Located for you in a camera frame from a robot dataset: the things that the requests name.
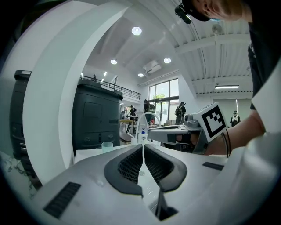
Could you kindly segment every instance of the door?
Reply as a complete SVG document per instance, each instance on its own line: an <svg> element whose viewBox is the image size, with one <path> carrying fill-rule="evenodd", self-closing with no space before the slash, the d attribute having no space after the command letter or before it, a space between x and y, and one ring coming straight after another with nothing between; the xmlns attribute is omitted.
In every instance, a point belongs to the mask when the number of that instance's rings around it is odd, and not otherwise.
<svg viewBox="0 0 281 225"><path fill-rule="evenodd" d="M168 120L169 113L169 101L157 102L155 107L155 114L159 116L161 120L161 125L164 125Z"/></svg>

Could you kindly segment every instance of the white table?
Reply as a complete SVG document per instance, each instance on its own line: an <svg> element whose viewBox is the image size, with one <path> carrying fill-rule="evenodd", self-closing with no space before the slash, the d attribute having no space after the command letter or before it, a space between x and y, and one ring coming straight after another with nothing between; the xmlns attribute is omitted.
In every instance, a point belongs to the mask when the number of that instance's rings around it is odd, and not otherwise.
<svg viewBox="0 0 281 225"><path fill-rule="evenodd" d="M153 144L160 145L160 142L153 141ZM120 149L120 148L125 148L128 146L131 146L131 144L116 146L116 147L113 147L113 151ZM100 154L103 154L101 149L77 150L76 155L75 155L74 164L83 159L86 159L86 158L89 158L92 156L97 156ZM144 163L144 145L143 145L143 164L140 168L140 175L139 175L137 184L142 187L142 192L144 195L144 197L143 197L144 203L147 206L153 206L154 204L156 204L157 199L158 199L158 194L159 194L159 186L154 181L152 175L150 174L148 168L146 167L146 165Z"/></svg>

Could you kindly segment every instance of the white ceiling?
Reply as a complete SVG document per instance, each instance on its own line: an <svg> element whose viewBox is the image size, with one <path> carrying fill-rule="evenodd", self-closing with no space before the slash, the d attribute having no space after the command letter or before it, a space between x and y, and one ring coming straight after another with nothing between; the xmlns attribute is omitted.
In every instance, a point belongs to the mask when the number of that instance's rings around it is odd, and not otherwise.
<svg viewBox="0 0 281 225"><path fill-rule="evenodd" d="M87 2L99 5L108 1ZM234 92L252 91L247 52L250 38L246 22L201 22L193 18L192 24L187 25L174 13L178 0L130 2L133 6L104 34L87 65L95 67L97 58L110 64L110 59L115 58L117 65L128 70L139 84L179 70L193 94L217 93L214 89L217 84L240 85ZM213 34L214 24L222 26L221 35ZM142 28L141 35L131 33L134 26ZM170 64L163 62L166 57L172 59ZM152 60L156 60L162 69L145 74L142 67ZM107 81L110 82L115 75L118 74L111 71Z"/></svg>

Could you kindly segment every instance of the black cap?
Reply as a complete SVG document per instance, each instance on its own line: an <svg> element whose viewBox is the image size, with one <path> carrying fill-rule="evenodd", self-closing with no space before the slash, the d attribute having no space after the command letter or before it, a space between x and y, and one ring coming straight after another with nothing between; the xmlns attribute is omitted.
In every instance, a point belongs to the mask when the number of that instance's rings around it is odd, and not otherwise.
<svg viewBox="0 0 281 225"><path fill-rule="evenodd" d="M205 15L201 14L197 11L197 9L193 6L191 0L183 0L184 9L186 13L192 15L195 19L200 21L208 21L210 18L206 17Z"/></svg>

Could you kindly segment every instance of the railing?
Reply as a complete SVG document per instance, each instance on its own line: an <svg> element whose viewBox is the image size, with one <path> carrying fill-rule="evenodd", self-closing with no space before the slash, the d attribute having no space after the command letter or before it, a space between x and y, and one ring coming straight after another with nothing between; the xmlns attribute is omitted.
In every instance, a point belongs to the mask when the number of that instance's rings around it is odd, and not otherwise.
<svg viewBox="0 0 281 225"><path fill-rule="evenodd" d="M124 88L124 87L120 87L118 85L114 85L112 83L108 83L106 81L101 81L101 80L94 80L92 77L88 77L88 76L80 76L80 79L86 79L86 80L91 80L93 82L97 82L97 83L101 83L107 87L110 87L112 89L115 89L117 91L120 91L123 93L123 97L130 97L130 98L134 98L134 99L138 99L140 100L141 98L141 94L140 93L137 93L135 91L132 91L132 90L129 90L127 88Z"/></svg>

